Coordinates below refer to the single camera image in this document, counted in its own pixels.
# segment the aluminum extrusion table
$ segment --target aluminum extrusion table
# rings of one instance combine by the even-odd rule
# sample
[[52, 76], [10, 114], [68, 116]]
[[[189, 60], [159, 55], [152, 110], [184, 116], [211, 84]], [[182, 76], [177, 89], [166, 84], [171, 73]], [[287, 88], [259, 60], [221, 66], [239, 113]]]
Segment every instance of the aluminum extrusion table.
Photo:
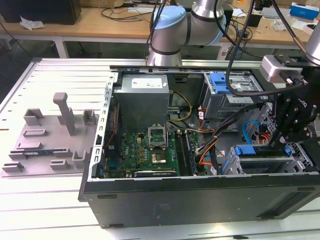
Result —
[[[58, 114], [54, 92], [66, 92], [75, 114], [99, 110], [104, 98], [109, 65], [143, 65], [142, 60], [42, 59], [32, 62], [0, 104], [0, 165], [25, 124], [27, 108], [41, 108], [44, 115]], [[226, 61], [184, 61], [189, 66], [226, 66]], [[257, 67], [255, 61], [238, 61], [237, 68]], [[250, 239], [320, 239], [320, 198], [283, 220], [228, 222], [177, 226], [114, 228], [104, 230], [86, 202], [79, 202], [82, 176], [0, 178], [0, 239], [96, 238], [104, 240], [222, 239], [235, 235]]]

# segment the blue cable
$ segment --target blue cable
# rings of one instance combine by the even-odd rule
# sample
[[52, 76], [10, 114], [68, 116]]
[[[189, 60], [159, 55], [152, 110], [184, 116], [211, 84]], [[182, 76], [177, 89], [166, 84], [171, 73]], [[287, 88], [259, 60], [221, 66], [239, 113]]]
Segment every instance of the blue cable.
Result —
[[259, 127], [260, 126], [260, 122], [254, 121], [254, 120], [248, 120], [248, 121], [244, 122], [244, 124], [242, 126], [242, 132], [243, 132], [244, 139], [246, 140], [246, 142], [248, 144], [252, 144], [252, 142], [250, 140], [250, 137], [248, 136], [248, 133], [247, 133], [247, 124], [248, 123], [254, 123]]

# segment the computer tower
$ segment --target computer tower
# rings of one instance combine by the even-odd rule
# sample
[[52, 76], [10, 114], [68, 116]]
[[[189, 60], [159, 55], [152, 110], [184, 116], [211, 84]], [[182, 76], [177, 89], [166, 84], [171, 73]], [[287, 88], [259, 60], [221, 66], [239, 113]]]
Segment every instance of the computer tower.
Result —
[[7, 23], [19, 23], [23, 17], [44, 24], [73, 25], [81, 5], [80, 0], [1, 0], [0, 14]]

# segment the green circuit board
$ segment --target green circuit board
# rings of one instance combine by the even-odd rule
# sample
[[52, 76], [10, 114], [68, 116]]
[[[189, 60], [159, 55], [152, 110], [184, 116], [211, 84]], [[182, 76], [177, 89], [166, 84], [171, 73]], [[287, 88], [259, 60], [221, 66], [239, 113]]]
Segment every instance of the green circuit board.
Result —
[[[176, 171], [180, 176], [175, 134], [167, 134], [167, 148], [149, 146], [148, 132], [125, 132], [121, 136], [121, 151], [116, 169], [105, 168], [107, 178], [126, 178], [134, 175], [136, 171]], [[190, 145], [192, 150], [199, 146], [196, 134], [190, 133]], [[154, 142], [163, 141], [163, 133], [153, 133]]]
[[[157, 141], [162, 141], [162, 133], [154, 137]], [[165, 163], [152, 163], [152, 154], [163, 152], [165, 154]], [[123, 135], [121, 143], [121, 159], [119, 161], [120, 169], [141, 169], [141, 170], [157, 170], [166, 169], [177, 171], [179, 174], [179, 166], [177, 164], [176, 144], [173, 134], [168, 134], [168, 147], [162, 150], [155, 147], [153, 150], [149, 147], [149, 138], [147, 132], [127, 132]]]

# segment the ram slot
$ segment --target ram slot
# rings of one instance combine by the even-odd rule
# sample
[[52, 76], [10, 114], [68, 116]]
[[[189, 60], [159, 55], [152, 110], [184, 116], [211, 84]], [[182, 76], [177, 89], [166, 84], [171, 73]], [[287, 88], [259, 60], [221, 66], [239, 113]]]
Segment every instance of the ram slot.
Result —
[[181, 139], [181, 135], [177, 132], [174, 133], [174, 141], [180, 176], [188, 176], [187, 161], [184, 153], [184, 145]]
[[190, 175], [194, 175], [194, 174], [196, 174], [197, 167], [196, 167], [195, 157], [192, 153], [188, 133], [183, 133], [181, 135], [181, 138], [184, 143], [184, 152], [185, 152], [187, 163], [188, 163], [187, 165], [188, 165], [189, 173], [190, 173]]

